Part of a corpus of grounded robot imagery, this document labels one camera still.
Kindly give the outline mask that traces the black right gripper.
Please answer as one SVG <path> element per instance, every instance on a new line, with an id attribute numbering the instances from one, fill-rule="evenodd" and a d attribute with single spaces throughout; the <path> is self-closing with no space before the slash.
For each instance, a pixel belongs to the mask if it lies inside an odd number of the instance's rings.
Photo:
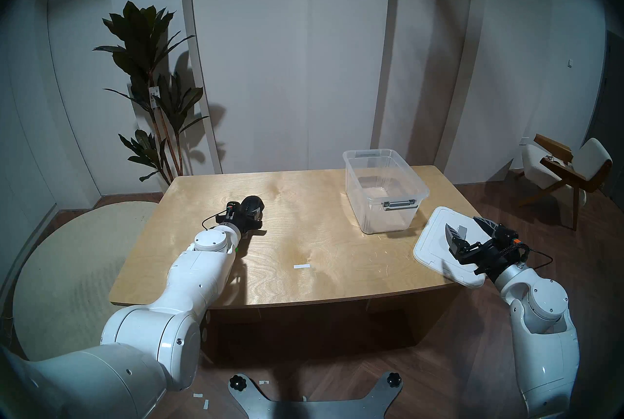
<path id="1" fill-rule="evenodd" d="M 483 217 L 473 217 L 473 220 L 490 236 L 490 240 L 470 245 L 466 240 L 467 227 L 460 225 L 456 230 L 449 224 L 445 225 L 449 252 L 456 252 L 459 264 L 474 264 L 477 267 L 475 275 L 486 274 L 488 278 L 496 279 L 511 265 L 526 263 L 529 246 L 519 240 L 516 231 L 497 231 L 499 223 Z"/>

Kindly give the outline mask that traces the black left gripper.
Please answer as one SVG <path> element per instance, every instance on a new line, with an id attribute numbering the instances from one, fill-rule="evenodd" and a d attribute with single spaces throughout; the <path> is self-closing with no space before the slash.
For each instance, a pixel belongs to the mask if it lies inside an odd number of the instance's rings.
<path id="1" fill-rule="evenodd" d="M 262 228 L 262 202 L 228 202 L 223 212 L 216 215 L 217 224 L 232 224 L 240 233 Z"/>

